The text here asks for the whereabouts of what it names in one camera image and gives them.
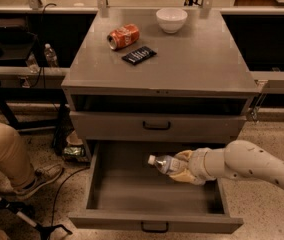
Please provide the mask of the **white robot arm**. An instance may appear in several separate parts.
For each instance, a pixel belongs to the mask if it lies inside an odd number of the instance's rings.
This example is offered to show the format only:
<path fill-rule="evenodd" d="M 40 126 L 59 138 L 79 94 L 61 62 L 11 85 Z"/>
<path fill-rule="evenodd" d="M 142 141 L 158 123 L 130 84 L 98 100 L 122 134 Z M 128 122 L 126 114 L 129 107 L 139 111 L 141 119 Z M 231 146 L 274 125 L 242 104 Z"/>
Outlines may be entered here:
<path fill-rule="evenodd" d="M 175 158 L 186 163 L 170 175 L 177 182 L 204 185 L 218 178 L 251 177 L 284 190 L 284 161 L 249 141 L 232 141 L 220 149 L 185 150 L 177 153 Z"/>

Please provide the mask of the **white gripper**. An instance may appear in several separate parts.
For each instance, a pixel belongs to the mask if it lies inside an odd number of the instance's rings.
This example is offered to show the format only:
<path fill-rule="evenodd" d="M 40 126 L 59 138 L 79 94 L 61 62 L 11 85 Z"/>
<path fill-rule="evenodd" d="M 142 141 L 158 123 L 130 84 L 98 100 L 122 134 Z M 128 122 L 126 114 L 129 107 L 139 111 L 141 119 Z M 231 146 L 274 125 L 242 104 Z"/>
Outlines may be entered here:
<path fill-rule="evenodd" d="M 205 168 L 205 157 L 209 151 L 209 148 L 199 148 L 177 153 L 175 158 L 188 162 L 188 169 L 170 174 L 169 177 L 174 181 L 193 185 L 204 185 L 207 181 L 214 181 L 215 177 L 211 176 Z"/>

